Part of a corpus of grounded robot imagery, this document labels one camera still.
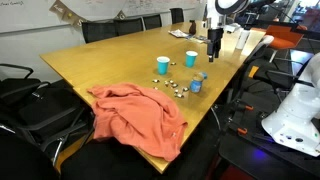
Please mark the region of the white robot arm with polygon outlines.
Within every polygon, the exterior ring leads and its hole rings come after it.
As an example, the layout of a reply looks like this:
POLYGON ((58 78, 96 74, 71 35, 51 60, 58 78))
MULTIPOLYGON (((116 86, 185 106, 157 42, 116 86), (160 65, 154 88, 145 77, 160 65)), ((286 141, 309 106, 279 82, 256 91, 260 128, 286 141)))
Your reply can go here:
MULTIPOLYGON (((250 5, 256 6, 256 3, 252 0, 207 0, 207 55, 210 62, 219 57, 226 16, 242 12, 250 5)), ((276 143, 318 157, 320 134, 312 119, 319 117, 319 113, 320 54, 317 53, 279 107, 264 118, 261 125, 276 143)))

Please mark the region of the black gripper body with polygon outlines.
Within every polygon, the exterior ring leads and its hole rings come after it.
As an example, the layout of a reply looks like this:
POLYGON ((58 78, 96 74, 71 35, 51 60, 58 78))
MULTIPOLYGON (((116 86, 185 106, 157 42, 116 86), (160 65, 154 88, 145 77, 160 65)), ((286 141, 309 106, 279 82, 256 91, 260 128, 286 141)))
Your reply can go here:
POLYGON ((207 44, 207 54, 214 56, 215 53, 219 53, 221 49, 221 39, 223 37, 223 29, 209 29, 207 38, 209 43, 207 44))

